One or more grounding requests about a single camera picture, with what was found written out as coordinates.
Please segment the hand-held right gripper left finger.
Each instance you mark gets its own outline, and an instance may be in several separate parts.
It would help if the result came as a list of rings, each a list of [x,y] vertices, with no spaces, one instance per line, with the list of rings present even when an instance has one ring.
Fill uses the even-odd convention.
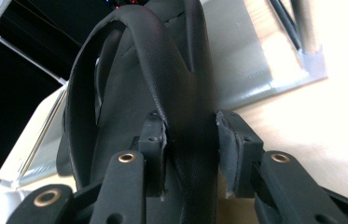
[[[138,150],[146,160],[146,196],[160,197],[165,182],[165,130],[157,111],[147,114],[138,140]]]

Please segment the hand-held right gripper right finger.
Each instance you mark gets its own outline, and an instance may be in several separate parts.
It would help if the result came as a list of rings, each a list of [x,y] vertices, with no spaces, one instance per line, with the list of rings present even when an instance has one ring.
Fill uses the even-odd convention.
[[[219,165],[226,179],[226,192],[237,198],[253,198],[252,165],[261,162],[263,141],[238,114],[219,110],[216,114],[219,136]]]

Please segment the black slipper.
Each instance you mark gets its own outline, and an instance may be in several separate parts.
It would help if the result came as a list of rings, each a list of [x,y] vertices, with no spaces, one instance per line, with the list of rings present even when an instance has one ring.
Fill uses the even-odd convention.
[[[165,182],[146,196],[138,140],[157,111]],[[60,152],[77,184],[78,224],[215,224],[216,95],[200,0],[119,7],[91,30],[74,62]]]

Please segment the metal shoe rack grey shelves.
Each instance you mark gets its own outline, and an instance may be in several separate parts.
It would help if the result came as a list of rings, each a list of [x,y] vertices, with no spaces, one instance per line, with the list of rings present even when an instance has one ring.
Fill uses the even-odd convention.
[[[62,96],[92,25],[120,3],[146,0],[0,0],[0,166],[36,107]],[[288,0],[202,0],[217,99],[232,109],[326,77],[322,51],[303,50]]]

